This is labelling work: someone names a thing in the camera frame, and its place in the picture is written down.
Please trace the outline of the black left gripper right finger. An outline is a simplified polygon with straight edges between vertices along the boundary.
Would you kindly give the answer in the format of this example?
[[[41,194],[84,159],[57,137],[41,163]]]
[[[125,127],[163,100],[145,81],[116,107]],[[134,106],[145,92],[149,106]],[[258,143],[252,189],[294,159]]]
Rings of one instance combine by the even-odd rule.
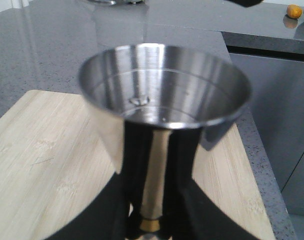
[[[194,180],[178,188],[183,207],[176,228],[178,240],[256,240],[217,207]]]

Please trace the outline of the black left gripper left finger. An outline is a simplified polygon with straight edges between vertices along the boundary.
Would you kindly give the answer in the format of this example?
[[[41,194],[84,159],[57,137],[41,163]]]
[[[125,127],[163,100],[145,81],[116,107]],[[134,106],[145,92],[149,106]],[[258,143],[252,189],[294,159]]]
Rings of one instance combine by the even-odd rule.
[[[49,240],[124,240],[129,203],[121,176],[114,174],[97,197]]]

